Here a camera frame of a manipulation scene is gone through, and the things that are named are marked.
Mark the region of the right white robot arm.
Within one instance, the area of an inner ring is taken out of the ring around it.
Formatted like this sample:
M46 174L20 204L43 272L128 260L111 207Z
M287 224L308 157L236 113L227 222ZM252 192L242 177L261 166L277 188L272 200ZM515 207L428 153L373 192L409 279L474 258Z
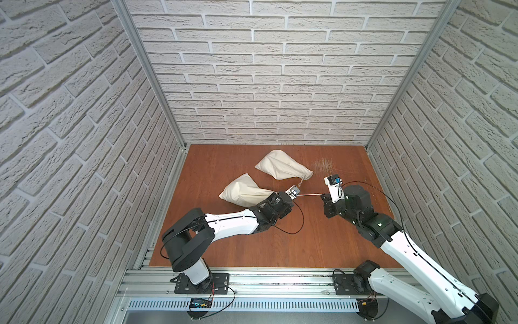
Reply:
M335 182L328 189L329 194L321 197L325 215L349 221L363 238L396 260L422 286L413 287L367 260L353 271L358 291L382 294L426 323L496 323L498 302L461 283L429 257L402 225L374 210L369 193L361 186Z

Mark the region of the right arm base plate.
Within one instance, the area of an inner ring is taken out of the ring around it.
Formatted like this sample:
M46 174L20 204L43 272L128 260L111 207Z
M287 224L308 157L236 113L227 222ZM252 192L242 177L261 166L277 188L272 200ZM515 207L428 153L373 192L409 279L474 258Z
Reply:
M331 278L337 296L369 296L374 293L365 275L334 272Z

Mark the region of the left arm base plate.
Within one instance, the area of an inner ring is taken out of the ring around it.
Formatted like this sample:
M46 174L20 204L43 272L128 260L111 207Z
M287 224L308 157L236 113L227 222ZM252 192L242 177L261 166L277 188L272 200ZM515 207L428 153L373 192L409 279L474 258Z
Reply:
M210 273L209 277L201 283L195 285L191 283L190 279L185 274L170 279L170 282L175 284L174 292L176 294L222 294L226 295L229 289L228 273Z

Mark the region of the cream cloth soil bag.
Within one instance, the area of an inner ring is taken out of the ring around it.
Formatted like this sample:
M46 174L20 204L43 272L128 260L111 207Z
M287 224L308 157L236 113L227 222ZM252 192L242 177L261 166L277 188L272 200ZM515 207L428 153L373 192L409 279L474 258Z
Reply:
M241 175L228 184L219 198L241 207L252 207L267 199L272 190L259 188L249 174Z
M314 175L313 171L298 163L282 150L272 150L254 167L276 180L299 178L302 181L307 181Z

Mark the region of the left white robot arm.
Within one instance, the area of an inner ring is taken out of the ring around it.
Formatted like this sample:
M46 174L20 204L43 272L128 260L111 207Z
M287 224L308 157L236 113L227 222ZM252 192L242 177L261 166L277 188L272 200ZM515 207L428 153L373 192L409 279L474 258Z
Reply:
M195 287L207 286L212 273L203 254L213 242L239 235L265 232L291 213L298 193L274 192L258 204L240 212L215 215L195 208L162 235L165 258L172 270Z

